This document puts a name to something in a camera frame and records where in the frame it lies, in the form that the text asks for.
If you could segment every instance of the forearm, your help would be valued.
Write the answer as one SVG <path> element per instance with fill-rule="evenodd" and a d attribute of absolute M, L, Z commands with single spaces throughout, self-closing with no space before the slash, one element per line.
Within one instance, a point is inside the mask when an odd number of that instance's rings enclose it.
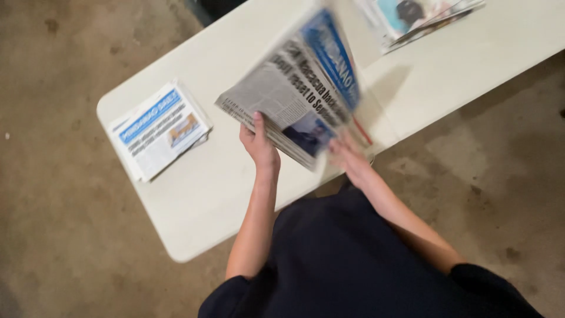
<path fill-rule="evenodd" d="M 242 275 L 251 278 L 265 264 L 275 221 L 278 172 L 257 171 L 243 224 L 229 254 L 226 280 Z"/>
<path fill-rule="evenodd" d="M 446 240 L 404 205 L 374 170 L 368 169 L 365 175 L 361 190 L 408 246 L 444 273 L 465 262 Z"/>

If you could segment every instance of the dark navy shirt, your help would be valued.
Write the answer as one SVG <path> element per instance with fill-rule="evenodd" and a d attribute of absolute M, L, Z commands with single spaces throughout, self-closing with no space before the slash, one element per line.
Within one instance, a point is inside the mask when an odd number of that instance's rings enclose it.
<path fill-rule="evenodd" d="M 275 222 L 268 260 L 233 277 L 199 317 L 541 317 L 472 264 L 444 275 L 410 250 L 357 189 L 301 199 Z"/>

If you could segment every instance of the concrete floor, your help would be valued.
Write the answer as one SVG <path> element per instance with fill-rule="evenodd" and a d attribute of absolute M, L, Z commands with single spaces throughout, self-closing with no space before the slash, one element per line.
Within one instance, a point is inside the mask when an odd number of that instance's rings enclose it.
<path fill-rule="evenodd" d="M 95 115 L 199 30 L 181 0 L 0 0 L 0 318 L 193 317 L 222 282 L 233 239 L 174 263 Z M 548 317 L 565 315 L 564 74 L 558 54 L 375 162 Z"/>

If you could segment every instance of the newspaper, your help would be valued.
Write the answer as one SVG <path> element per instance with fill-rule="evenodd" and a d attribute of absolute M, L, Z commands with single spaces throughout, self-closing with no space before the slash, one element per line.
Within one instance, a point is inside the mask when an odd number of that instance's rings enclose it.
<path fill-rule="evenodd" d="M 267 118 L 274 145 L 304 167 L 359 104 L 351 53 L 331 11 L 311 12 L 267 57 L 216 101 L 224 112 L 254 131 L 252 115 Z"/>
<path fill-rule="evenodd" d="M 134 179 L 148 182 L 187 149 L 205 142 L 212 124 L 174 80 L 111 127 Z"/>
<path fill-rule="evenodd" d="M 485 5 L 485 0 L 356 0 L 381 52 L 415 41 Z"/>

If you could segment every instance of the printed photo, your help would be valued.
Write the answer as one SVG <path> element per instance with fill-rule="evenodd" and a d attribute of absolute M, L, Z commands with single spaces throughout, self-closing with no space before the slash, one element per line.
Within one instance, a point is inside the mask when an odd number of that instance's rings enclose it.
<path fill-rule="evenodd" d="M 386 21 L 401 37 L 434 18 L 450 14 L 459 0 L 375 0 Z"/>
<path fill-rule="evenodd" d="M 310 156 L 316 156 L 329 140 L 334 137 L 332 130 L 313 111 L 287 127 L 282 133 L 304 149 Z"/>
<path fill-rule="evenodd" d="M 190 135 L 190 133 L 199 126 L 200 123 L 196 120 L 194 115 L 190 113 L 177 126 L 173 127 L 173 129 L 169 131 L 169 143 L 171 144 L 171 148 L 185 139 L 185 137 Z"/>

